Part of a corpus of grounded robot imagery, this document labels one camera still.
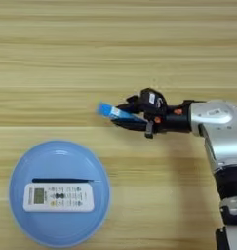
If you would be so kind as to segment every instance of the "remote control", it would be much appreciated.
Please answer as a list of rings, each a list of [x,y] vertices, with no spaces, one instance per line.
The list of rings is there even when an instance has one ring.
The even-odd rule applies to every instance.
[[[88,183],[31,183],[24,190],[26,212],[91,212],[94,207],[93,189]]]

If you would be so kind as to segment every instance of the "blue object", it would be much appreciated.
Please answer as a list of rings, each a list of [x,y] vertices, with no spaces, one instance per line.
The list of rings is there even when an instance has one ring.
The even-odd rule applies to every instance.
[[[34,178],[93,180],[94,211],[25,212],[24,187]],[[72,247],[90,238],[103,223],[110,184],[102,164],[89,150],[72,142],[51,141],[32,148],[20,159],[10,180],[9,201],[16,221],[30,238],[49,247]]]
[[[110,119],[130,119],[134,121],[144,122],[143,119],[140,119],[136,117],[135,115],[130,114],[128,112],[122,111],[118,109],[117,107],[110,105],[110,104],[100,103],[98,106],[98,114],[108,117]]]

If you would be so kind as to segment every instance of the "wooden table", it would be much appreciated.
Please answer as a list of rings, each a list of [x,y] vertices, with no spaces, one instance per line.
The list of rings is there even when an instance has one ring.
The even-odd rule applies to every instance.
[[[112,183],[106,223],[77,249],[216,249],[203,140],[150,141],[95,113],[145,87],[237,103],[237,0],[0,0],[0,250],[45,249],[15,224],[8,181],[54,139],[90,148]]]

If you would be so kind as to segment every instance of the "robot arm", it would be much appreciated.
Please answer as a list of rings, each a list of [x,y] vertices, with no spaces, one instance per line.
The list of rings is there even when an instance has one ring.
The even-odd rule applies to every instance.
[[[118,110],[134,116],[112,117],[117,126],[143,131],[147,138],[166,132],[191,132],[205,138],[205,148],[217,183],[219,205],[225,227],[218,229],[217,250],[237,250],[237,105],[224,101],[186,100],[180,105],[167,105],[164,96],[144,89],[132,96]]]
[[[237,250],[237,106],[210,101],[190,106],[194,135],[205,138],[205,148],[219,193],[226,226],[217,230],[218,250]]]

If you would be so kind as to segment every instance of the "blue plate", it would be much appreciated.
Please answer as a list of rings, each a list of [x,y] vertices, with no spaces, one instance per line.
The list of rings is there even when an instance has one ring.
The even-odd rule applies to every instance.
[[[24,187],[34,178],[93,180],[95,209],[90,213],[42,213],[23,210]],[[36,242],[49,247],[72,247],[90,238],[108,211],[110,184],[99,160],[72,142],[46,142],[28,151],[10,180],[9,200],[21,229]]]

